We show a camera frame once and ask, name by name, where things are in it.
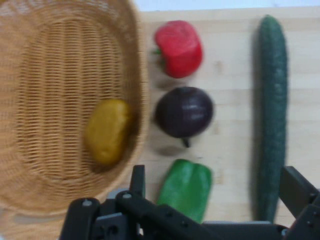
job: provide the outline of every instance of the purple onion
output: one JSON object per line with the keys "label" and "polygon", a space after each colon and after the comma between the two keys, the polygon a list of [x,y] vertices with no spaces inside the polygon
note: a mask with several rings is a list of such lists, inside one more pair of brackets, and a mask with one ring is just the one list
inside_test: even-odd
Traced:
{"label": "purple onion", "polygon": [[168,135],[182,139],[189,148],[189,138],[202,133],[210,124],[214,106],[210,97],[196,87],[177,87],[165,94],[156,106],[155,120]]}

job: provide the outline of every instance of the bell pepper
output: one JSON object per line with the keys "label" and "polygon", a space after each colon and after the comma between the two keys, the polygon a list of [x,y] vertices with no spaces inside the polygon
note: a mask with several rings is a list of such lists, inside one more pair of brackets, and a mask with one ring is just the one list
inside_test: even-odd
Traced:
{"label": "bell pepper", "polygon": [[164,58],[165,72],[176,79],[194,73],[203,59],[200,38],[186,21],[169,21],[155,33],[155,42]]}
{"label": "bell pepper", "polygon": [[160,190],[157,204],[167,204],[201,223],[212,185],[211,170],[201,164],[177,159]]}
{"label": "bell pepper", "polygon": [[130,106],[121,99],[101,101],[89,119],[84,140],[94,160],[111,166],[121,160],[132,125]]}

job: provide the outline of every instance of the green cucumber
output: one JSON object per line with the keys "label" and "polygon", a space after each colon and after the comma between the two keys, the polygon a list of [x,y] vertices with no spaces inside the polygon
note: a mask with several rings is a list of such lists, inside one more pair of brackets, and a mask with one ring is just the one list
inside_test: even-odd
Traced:
{"label": "green cucumber", "polygon": [[273,223],[286,158],[288,58],[279,22],[263,18],[259,28],[262,77],[262,158],[258,172],[257,216]]}

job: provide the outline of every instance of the wooden table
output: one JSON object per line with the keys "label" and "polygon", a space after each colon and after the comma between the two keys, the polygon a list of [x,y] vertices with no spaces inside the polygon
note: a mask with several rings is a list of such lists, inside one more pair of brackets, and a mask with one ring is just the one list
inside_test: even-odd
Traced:
{"label": "wooden table", "polygon": [[[205,220],[250,221],[255,165],[259,160],[260,79],[256,62],[256,29],[265,14],[283,25],[289,51],[290,101],[287,164],[320,186],[320,7],[223,9],[144,12],[151,111],[163,94],[177,86],[205,89],[215,102],[213,124],[182,147],[151,126],[140,164],[146,166],[146,197],[154,201],[175,159],[205,164],[214,171],[214,187]],[[153,34],[163,22],[187,20],[201,36],[205,58],[191,77],[174,80],[158,67]],[[129,178],[122,187],[128,187]],[[280,204],[276,222],[289,226],[294,218]],[[62,224],[57,224],[57,234]]]}

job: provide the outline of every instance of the red bell pepper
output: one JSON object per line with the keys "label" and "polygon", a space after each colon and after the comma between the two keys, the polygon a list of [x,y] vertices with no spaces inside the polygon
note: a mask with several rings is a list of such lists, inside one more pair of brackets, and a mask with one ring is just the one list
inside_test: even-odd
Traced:
{"label": "red bell pepper", "polygon": [[176,79],[194,73],[203,59],[200,38],[186,21],[169,21],[155,33],[155,42],[165,61],[165,72]]}

